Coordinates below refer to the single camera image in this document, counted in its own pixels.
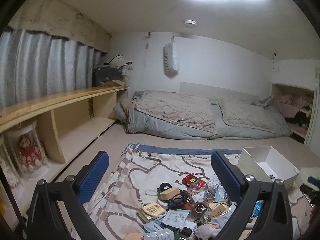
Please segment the patterned rug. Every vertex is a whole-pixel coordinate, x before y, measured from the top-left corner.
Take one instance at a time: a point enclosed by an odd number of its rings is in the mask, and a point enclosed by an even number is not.
[[[141,208],[142,203],[157,200],[156,196],[146,195],[146,190],[156,190],[162,182],[186,189],[181,181],[188,173],[203,180],[217,180],[217,175],[211,167],[210,156],[203,153],[170,155],[133,148],[136,147],[129,145],[126,148],[123,158],[108,181],[103,183],[90,202],[84,205],[92,221],[108,240],[121,240],[132,232],[144,233],[143,222],[137,216],[137,210]],[[236,165],[239,155],[229,154],[226,157]],[[293,239],[298,239],[308,228],[311,207],[296,186],[289,193],[289,201]],[[72,230],[71,236],[80,239],[75,230]]]

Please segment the yellow package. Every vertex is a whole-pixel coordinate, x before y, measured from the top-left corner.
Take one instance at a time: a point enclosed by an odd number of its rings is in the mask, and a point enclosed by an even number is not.
[[[165,209],[158,203],[152,202],[142,207],[143,211],[148,215],[160,216],[165,213]]]

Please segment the white hat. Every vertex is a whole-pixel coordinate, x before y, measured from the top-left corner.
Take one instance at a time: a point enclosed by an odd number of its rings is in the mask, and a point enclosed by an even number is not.
[[[118,56],[114,57],[108,64],[111,67],[120,68],[124,65],[130,65],[130,64],[132,64],[132,62],[126,61],[122,55],[118,55]]]

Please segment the wooden shelving unit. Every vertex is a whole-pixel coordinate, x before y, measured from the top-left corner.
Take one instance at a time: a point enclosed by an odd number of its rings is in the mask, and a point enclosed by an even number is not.
[[[273,84],[272,85],[272,95],[274,98],[276,98],[278,95],[283,95],[287,93],[293,93],[299,96],[308,96],[310,98],[313,98],[315,101],[315,93],[312,90],[306,89],[306,88],[301,88],[301,87],[295,87],[295,86],[290,86],[290,85],[285,85],[285,84]],[[307,110],[302,108],[299,110],[299,112],[304,113],[308,118],[309,118],[309,123],[312,123],[313,121],[313,111],[312,110]],[[310,131],[307,129],[304,129],[302,127],[299,127],[294,124],[288,124],[290,130],[294,133],[292,135],[292,138],[294,138],[297,141],[300,141],[301,143],[306,144],[308,135]]]
[[[38,136],[44,144],[50,167],[43,176],[53,181],[88,145],[114,122],[113,107],[127,86],[75,90],[36,98],[0,111],[0,132],[30,118],[37,118]],[[22,215],[27,212],[39,179],[24,182],[23,197],[17,202]],[[5,220],[15,228],[18,220],[6,206]]]

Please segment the light gray curtain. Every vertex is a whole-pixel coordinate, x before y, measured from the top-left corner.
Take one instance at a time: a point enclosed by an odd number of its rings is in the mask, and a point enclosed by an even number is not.
[[[0,37],[0,109],[92,86],[101,52],[77,41],[25,30]]]

